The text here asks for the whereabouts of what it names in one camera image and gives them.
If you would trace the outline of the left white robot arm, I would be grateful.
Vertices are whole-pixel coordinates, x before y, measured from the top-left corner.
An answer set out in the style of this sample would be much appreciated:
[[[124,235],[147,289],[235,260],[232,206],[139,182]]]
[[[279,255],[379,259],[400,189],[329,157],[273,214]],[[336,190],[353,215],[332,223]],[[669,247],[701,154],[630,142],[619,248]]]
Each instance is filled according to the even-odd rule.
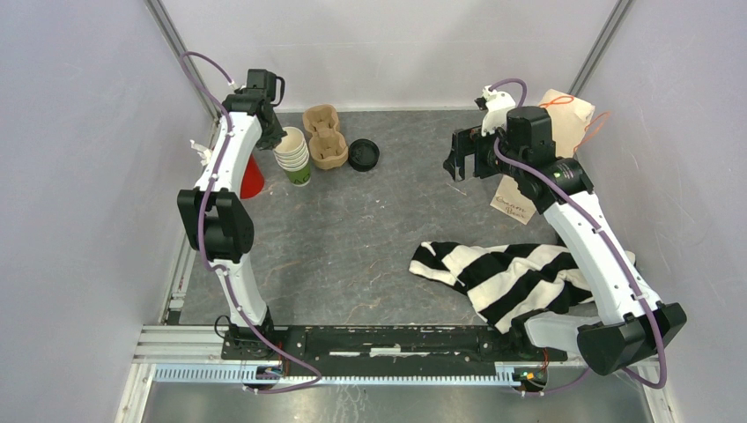
[[[253,150],[272,150],[286,134],[272,101],[272,95],[229,94],[220,106],[221,139],[195,186],[177,195],[190,246],[218,277],[229,304],[223,339],[260,360],[275,352],[277,336],[252,270],[255,227],[239,193]]]

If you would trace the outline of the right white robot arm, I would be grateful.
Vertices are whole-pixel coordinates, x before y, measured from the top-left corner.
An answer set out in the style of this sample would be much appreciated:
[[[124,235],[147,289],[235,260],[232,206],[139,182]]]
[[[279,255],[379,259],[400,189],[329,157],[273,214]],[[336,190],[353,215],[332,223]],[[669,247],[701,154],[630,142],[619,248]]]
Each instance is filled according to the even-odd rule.
[[[632,377],[638,362],[656,358],[661,388],[668,375],[666,346],[687,316],[676,302],[665,303],[625,254],[605,221],[593,183],[581,164],[556,153],[547,109],[511,108],[495,130],[456,130],[443,167],[454,180],[465,175],[464,161],[475,160],[479,178],[503,174],[556,231],[587,281],[597,315],[559,314],[547,305],[512,318],[511,353],[530,360],[544,347],[581,356],[599,375],[624,371]]]

